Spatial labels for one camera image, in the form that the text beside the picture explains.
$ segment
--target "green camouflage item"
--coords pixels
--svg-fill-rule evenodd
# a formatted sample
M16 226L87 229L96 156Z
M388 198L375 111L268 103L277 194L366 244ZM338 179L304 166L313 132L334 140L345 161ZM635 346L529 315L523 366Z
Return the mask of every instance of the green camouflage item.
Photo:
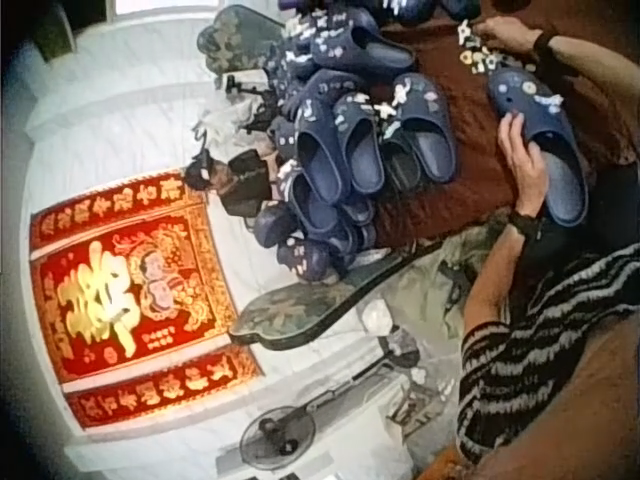
M216 75L262 68L269 47L282 38L283 25L242 5L223 8L198 35L198 50Z
M260 343L269 350L289 350L315 340L376 286L439 243L403 250L356 268L333 285L294 284L265 293L247 305L229 329L234 343Z

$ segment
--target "light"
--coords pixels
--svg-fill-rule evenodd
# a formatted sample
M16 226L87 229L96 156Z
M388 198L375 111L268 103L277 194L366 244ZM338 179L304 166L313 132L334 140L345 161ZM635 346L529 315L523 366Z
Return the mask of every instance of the light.
M219 8L223 0L114 0L116 15L157 10L161 8Z

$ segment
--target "black watch strap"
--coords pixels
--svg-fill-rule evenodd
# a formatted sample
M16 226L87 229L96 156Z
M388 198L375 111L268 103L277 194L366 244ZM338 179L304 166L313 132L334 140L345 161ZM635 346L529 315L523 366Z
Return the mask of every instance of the black watch strap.
M549 62L554 61L555 57L553 55L553 50L549 46L549 42L551 39L558 35L558 32L555 30L545 30L533 44L533 51L538 56L541 62Z
M560 75L577 77L579 75L578 71L560 62L553 54L553 49L549 46L551 39L557 36L558 31L555 28L544 30L533 43L533 52L538 57L540 65L546 67L546 70Z
M529 215L521 215L513 210L509 214L509 223L520 232L527 242L540 237L540 221Z

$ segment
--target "brown tablecloth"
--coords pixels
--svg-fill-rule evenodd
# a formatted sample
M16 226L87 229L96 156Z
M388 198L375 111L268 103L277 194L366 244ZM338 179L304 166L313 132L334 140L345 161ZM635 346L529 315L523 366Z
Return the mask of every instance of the brown tablecloth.
M490 0L483 17L498 14ZM515 16L532 26L552 24L565 35L584 38L637 58L637 42L625 10L597 0L532 0ZM446 186L435 185L402 201L378 205L379 246L401 246L418 238L435 238L483 221L496 209L514 201L514 184L497 146L498 118L487 97L487 77L473 75L459 56L457 24L432 19L415 29L386 32L393 41L413 48L420 70L435 80L447 96L458 148L459 173ZM628 119L615 104L583 78L562 78L538 71L551 89L565 98L564 108L574 127L579 148L596 170L634 158Z

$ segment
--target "person's hand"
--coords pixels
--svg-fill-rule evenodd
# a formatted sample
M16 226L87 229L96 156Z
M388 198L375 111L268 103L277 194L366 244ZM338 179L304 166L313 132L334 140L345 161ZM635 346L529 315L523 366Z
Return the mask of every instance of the person's hand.
M264 138L255 148L260 158L268 157L276 151L276 146L268 138Z
M534 30L514 17L493 17L473 27L473 33L489 48L512 53L531 53L542 30Z
M509 168L518 186L516 211L535 217L540 212L549 189L549 175L540 147L529 142L525 148L522 140L524 115L507 113L500 121L498 144L507 158Z

